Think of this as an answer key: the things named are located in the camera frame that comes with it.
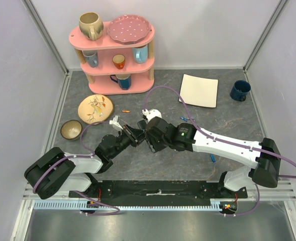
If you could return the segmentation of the black remote control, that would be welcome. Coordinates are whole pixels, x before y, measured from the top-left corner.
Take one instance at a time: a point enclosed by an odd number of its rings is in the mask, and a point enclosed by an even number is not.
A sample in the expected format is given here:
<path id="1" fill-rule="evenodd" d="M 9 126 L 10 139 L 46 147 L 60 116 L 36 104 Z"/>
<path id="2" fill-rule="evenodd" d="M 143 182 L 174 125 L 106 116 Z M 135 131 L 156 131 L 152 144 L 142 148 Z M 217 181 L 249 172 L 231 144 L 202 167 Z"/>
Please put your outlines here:
<path id="1" fill-rule="evenodd" d="M 146 129 L 146 126 L 147 126 L 146 121 L 144 119 L 138 121 L 137 122 L 137 126 L 138 126 L 139 129 L 143 130 L 144 131 L 144 134 L 145 134 L 145 129 Z"/>

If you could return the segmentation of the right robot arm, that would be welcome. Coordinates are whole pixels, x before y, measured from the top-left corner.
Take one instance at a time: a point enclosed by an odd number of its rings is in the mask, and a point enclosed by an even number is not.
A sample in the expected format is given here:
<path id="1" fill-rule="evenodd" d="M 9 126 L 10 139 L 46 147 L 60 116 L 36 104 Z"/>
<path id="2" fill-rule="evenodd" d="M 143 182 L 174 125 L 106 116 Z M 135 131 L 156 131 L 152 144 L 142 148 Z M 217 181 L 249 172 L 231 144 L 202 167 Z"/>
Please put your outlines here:
<path id="1" fill-rule="evenodd" d="M 235 191 L 252 184 L 267 188 L 278 185 L 280 158 L 271 139 L 264 138 L 262 142 L 238 140 L 205 129 L 197 130 L 189 123 L 175 127 L 157 116 L 149 118 L 145 134 L 153 152 L 171 148 L 179 152 L 215 154 L 241 163 L 241 168 L 223 174 L 217 185 L 221 197 L 230 197 Z"/>

